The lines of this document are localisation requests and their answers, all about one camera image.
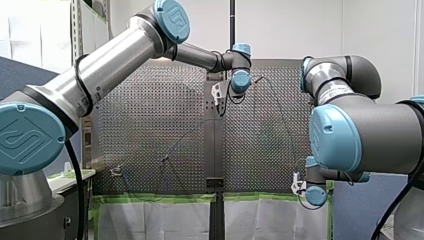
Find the pegboard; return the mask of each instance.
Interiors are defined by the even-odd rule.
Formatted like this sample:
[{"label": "pegboard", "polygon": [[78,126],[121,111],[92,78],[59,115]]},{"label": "pegboard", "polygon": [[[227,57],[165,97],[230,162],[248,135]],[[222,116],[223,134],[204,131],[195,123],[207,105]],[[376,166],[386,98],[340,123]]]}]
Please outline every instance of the pegboard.
[{"label": "pegboard", "polygon": [[228,104],[224,134],[225,191],[291,192],[295,163],[311,155],[312,107],[300,92],[299,60],[255,60],[255,84],[242,104]]},{"label": "pegboard", "polygon": [[[101,101],[96,194],[205,191],[205,74],[188,65],[147,64]],[[117,166],[122,176],[112,177]]]},{"label": "pegboard", "polygon": [[[299,90],[300,64],[253,60],[254,78],[265,78],[215,123],[205,123],[211,84],[204,70],[158,61],[139,68],[93,114],[94,193],[201,193],[211,172],[223,175],[228,192],[289,192],[295,162],[303,169],[310,155],[312,107]],[[118,165],[123,176],[112,177]]]}]

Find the green tape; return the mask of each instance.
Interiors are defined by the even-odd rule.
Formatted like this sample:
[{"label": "green tape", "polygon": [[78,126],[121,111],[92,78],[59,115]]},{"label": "green tape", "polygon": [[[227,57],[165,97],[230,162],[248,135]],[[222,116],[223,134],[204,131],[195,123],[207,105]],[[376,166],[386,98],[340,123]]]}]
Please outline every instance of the green tape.
[{"label": "green tape", "polygon": [[277,201],[297,201],[297,196],[289,193],[224,193],[224,201],[257,201],[259,199],[277,200]]},{"label": "green tape", "polygon": [[328,195],[328,217],[327,217],[327,236],[328,236],[328,240],[333,240],[334,239],[334,225],[333,225],[333,208],[334,208],[334,198],[331,194]]},{"label": "green tape", "polygon": [[158,203],[202,203],[214,202],[215,194],[194,194],[194,195],[159,195],[153,193],[125,193],[123,195],[94,196],[94,202],[100,204],[113,203],[140,203],[140,202],[158,202]]}]

